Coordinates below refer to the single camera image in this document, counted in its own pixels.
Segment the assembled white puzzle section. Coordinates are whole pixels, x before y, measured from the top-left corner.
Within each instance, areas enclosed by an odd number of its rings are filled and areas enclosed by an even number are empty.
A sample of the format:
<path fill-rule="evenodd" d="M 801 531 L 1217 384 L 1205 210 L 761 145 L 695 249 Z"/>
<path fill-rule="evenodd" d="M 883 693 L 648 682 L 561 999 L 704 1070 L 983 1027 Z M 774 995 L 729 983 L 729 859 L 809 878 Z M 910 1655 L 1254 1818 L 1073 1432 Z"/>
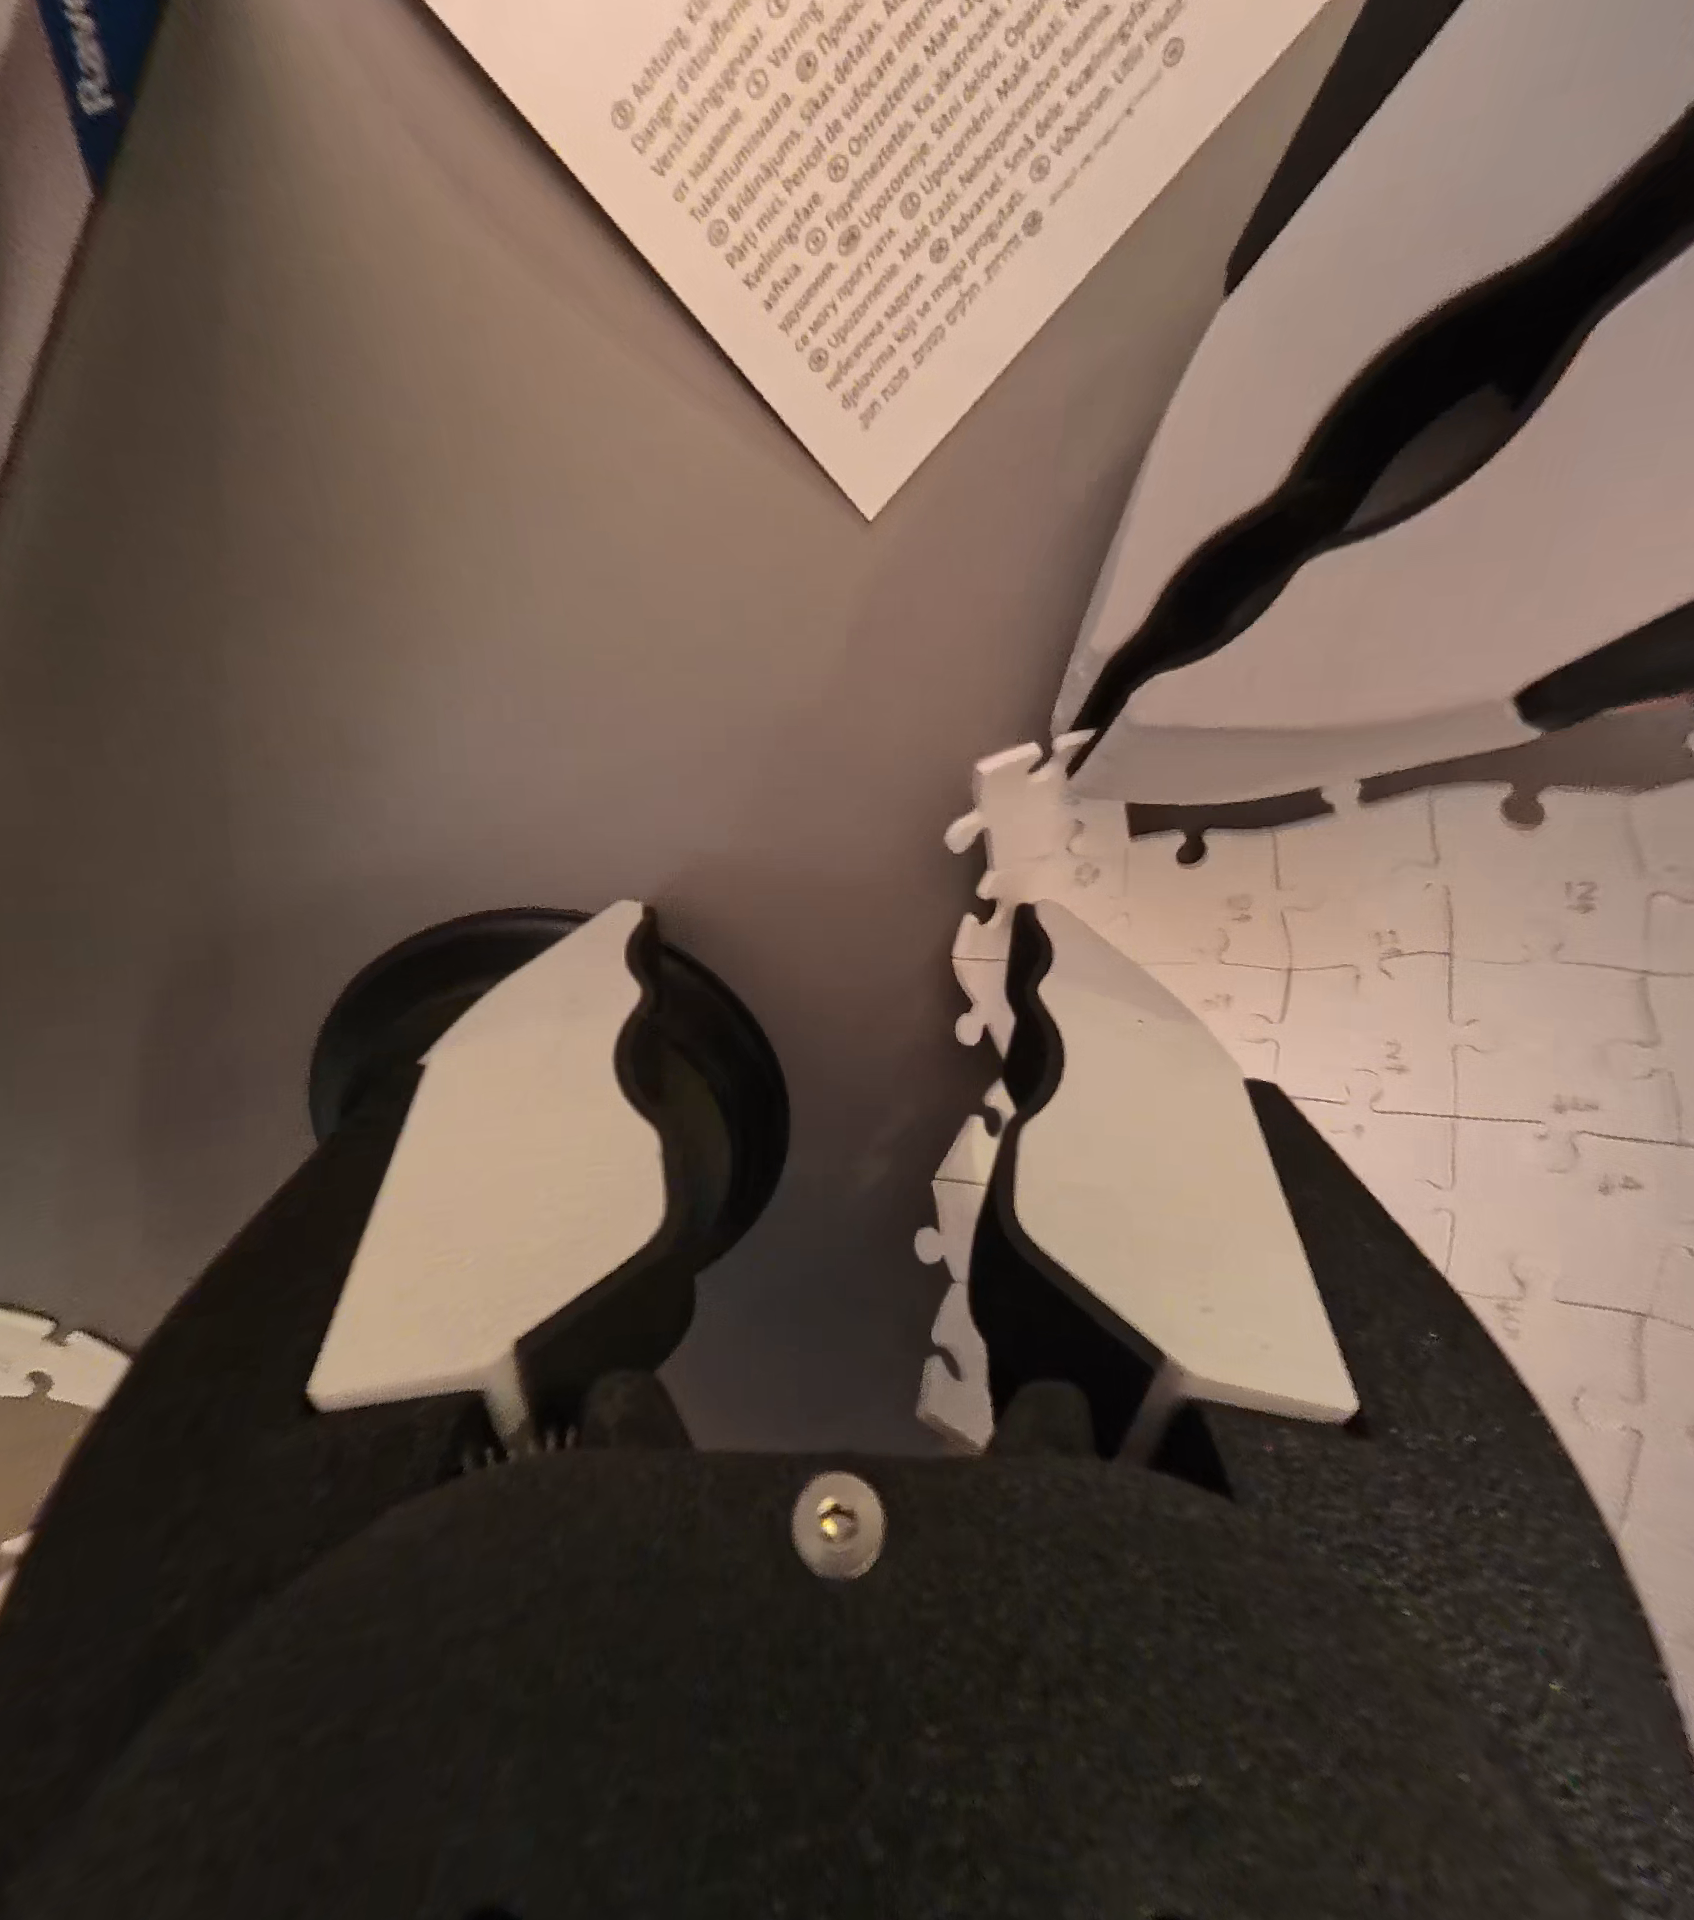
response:
<path fill-rule="evenodd" d="M 1537 825 L 1506 778 L 1207 830 L 1076 800 L 954 976 L 959 1038 L 1005 1045 L 1005 912 L 1059 901 L 1309 1111 L 1556 1423 L 1694 1742 L 1694 732 L 1681 761 Z"/>

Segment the white puzzle piece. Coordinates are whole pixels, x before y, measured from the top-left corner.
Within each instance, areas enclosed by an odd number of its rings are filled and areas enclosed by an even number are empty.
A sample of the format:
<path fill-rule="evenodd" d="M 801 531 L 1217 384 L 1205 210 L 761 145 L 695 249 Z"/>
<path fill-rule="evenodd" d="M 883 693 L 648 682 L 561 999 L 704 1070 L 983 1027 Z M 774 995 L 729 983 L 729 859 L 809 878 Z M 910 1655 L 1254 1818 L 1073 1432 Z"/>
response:
<path fill-rule="evenodd" d="M 975 802 L 943 829 L 943 843 L 966 854 L 975 840 L 983 840 L 981 901 L 998 901 L 999 880 L 1017 878 L 1020 866 L 1069 852 L 1079 829 L 1069 767 L 1092 738 L 1092 729 L 1079 729 L 1050 747 L 1030 738 L 975 761 Z"/>

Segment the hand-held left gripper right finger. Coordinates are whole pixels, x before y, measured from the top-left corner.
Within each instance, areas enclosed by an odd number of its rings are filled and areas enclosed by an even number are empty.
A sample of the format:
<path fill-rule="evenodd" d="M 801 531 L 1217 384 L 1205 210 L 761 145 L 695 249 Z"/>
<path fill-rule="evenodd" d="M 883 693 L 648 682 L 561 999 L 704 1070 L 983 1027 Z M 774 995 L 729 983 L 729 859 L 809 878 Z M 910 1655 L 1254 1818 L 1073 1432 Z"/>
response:
<path fill-rule="evenodd" d="M 1146 965 L 1052 901 L 1013 907 L 1005 1117 L 975 1230 L 987 1393 L 1088 1419 L 1181 1399 L 1352 1419 L 1359 1390 L 1248 1079 Z"/>

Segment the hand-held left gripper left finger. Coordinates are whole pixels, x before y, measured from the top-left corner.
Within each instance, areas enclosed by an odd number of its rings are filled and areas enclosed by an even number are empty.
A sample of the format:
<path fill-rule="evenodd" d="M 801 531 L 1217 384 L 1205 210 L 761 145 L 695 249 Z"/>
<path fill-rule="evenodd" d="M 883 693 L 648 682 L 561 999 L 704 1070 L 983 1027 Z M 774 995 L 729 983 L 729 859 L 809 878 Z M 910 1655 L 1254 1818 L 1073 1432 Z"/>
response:
<path fill-rule="evenodd" d="M 671 1357 L 695 1256 L 663 958 L 656 911 L 615 901 L 438 924 L 348 983 L 311 1092 L 331 1117 L 411 1092 L 305 1376 L 315 1411 L 578 1411 Z"/>

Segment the scattered loose puzzle pieces group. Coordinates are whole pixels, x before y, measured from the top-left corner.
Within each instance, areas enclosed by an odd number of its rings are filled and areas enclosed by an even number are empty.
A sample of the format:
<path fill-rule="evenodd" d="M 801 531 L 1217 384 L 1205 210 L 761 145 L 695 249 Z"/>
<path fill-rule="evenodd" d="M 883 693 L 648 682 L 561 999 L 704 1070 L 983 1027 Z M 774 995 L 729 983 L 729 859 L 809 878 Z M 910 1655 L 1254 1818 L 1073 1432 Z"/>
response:
<path fill-rule="evenodd" d="M 58 1331 L 47 1313 L 0 1305 L 0 1399 L 47 1396 L 87 1414 L 107 1406 L 133 1355 L 93 1331 Z M 33 1533 L 0 1543 L 0 1607 Z"/>

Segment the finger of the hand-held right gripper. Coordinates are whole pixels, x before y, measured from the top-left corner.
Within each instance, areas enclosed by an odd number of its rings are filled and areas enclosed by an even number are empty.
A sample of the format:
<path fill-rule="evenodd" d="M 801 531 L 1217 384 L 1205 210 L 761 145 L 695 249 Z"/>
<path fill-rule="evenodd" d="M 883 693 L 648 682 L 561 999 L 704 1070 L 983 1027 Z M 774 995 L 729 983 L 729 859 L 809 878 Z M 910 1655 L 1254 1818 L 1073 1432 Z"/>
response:
<path fill-rule="evenodd" d="M 1694 108 L 1694 2 L 1459 2 L 1230 286 L 1156 427 L 1059 682 L 1059 732 L 1156 624 L 1187 661 L 1343 528 L 1467 373 L 1464 303 Z"/>
<path fill-rule="evenodd" d="M 1694 693 L 1694 241 L 1455 488 L 1306 560 L 1088 747 L 1512 747 Z"/>

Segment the black round ball stand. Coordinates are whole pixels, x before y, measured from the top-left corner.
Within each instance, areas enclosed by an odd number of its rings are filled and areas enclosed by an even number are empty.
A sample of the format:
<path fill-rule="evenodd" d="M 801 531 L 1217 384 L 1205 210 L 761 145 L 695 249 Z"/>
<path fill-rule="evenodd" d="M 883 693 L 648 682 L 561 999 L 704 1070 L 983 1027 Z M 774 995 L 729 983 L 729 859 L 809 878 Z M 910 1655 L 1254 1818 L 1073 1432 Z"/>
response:
<path fill-rule="evenodd" d="M 305 1107 L 315 1141 L 508 974 L 585 924 L 569 907 L 501 907 L 411 933 L 337 995 L 314 1043 Z M 689 1246 L 704 1271 L 761 1220 L 791 1143 L 780 1057 L 743 999 L 671 939 L 658 947 L 648 1021 L 671 1136 L 689 1172 Z"/>

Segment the white instruction leaflet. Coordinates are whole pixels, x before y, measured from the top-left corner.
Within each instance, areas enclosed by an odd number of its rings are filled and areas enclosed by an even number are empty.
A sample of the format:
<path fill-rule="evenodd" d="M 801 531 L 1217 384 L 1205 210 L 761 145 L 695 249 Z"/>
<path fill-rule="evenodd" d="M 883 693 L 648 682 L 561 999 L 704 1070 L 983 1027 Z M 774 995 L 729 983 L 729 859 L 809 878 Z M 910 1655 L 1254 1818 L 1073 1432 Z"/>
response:
<path fill-rule="evenodd" d="M 880 515 L 1327 2 L 432 2 Z"/>

